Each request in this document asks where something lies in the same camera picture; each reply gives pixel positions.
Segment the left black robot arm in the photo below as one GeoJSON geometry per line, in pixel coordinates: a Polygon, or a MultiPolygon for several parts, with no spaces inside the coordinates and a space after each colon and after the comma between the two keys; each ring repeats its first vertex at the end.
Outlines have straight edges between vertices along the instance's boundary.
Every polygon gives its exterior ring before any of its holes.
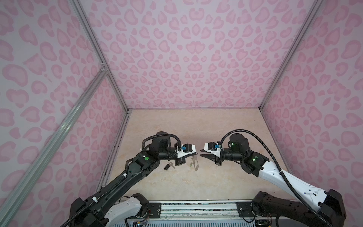
{"type": "Polygon", "coordinates": [[[128,218],[151,218],[148,200],[137,193],[128,200],[117,201],[137,182],[159,167],[162,160],[175,162],[175,166],[196,155],[196,147],[182,144],[180,139],[166,132],[158,132],[142,142],[141,151],[126,161],[125,170],[104,188],[85,200],[77,198],[71,205],[70,217],[64,227],[111,227],[128,218]]]}

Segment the black headed key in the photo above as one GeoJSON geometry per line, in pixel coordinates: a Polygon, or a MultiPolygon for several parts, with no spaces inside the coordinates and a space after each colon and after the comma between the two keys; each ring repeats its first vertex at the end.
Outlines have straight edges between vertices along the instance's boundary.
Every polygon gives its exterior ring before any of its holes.
{"type": "Polygon", "coordinates": [[[169,162],[165,167],[164,167],[164,170],[167,171],[169,168],[173,168],[175,169],[175,166],[172,162],[169,162]]]}

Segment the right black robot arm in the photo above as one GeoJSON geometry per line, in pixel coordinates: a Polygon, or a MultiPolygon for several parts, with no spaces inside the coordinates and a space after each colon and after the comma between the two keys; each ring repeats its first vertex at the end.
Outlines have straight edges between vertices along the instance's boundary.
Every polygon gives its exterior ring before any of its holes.
{"type": "Polygon", "coordinates": [[[347,213],[342,195],[284,171],[266,144],[250,131],[233,130],[221,141],[205,143],[201,156],[218,166],[224,161],[238,162],[247,174],[266,180],[297,199],[290,201],[258,192],[250,205],[256,216],[275,214],[276,220],[285,217],[308,227],[344,226],[347,213]]]}

